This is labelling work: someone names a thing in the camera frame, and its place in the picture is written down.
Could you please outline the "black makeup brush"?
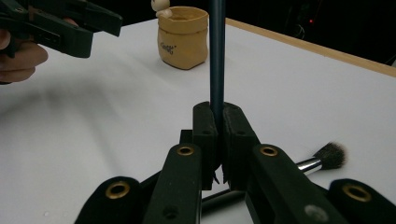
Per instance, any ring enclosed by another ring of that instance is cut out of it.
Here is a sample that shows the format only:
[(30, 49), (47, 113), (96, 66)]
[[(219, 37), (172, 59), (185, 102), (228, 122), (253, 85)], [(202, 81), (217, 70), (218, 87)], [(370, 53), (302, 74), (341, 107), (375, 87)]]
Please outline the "black makeup brush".
[[(343, 146), (330, 142), (317, 151), (311, 158), (297, 162), (296, 165), (305, 175), (321, 170), (334, 170), (344, 166), (346, 150)], [(228, 205), (239, 203), (245, 198), (242, 191), (229, 189), (207, 196), (203, 199), (202, 213), (208, 215)]]

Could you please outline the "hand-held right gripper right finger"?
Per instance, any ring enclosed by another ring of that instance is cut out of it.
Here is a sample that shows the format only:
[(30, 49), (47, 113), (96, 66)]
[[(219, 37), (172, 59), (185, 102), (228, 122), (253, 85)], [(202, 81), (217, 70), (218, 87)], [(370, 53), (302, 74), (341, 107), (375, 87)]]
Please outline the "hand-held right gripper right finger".
[(281, 148), (260, 142), (239, 106), (226, 103), (222, 116), (223, 180), (259, 206), (257, 217), (273, 224), (348, 224)]

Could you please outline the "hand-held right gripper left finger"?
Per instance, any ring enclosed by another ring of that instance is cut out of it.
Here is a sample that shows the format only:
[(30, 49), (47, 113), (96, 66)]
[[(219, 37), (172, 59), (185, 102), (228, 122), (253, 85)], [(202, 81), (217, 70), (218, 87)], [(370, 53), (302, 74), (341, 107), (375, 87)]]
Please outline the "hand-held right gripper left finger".
[(143, 224), (200, 224), (202, 192), (217, 169), (218, 129), (208, 102), (195, 105), (192, 128), (166, 157)]

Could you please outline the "yellow bear pen holder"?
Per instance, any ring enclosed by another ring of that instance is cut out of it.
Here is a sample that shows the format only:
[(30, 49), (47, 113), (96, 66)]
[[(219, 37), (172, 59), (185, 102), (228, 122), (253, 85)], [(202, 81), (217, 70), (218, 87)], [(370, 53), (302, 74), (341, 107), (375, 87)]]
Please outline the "yellow bear pen holder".
[(158, 19), (160, 58), (182, 70), (204, 63), (208, 55), (208, 13), (197, 7), (171, 7), (170, 0), (151, 0)]

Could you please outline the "dark blue pencil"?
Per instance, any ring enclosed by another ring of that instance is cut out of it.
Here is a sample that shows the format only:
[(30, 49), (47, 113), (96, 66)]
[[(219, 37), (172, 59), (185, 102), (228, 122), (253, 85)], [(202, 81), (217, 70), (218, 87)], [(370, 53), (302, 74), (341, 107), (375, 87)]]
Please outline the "dark blue pencil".
[(225, 0), (209, 0), (210, 106), (218, 126), (224, 104)]

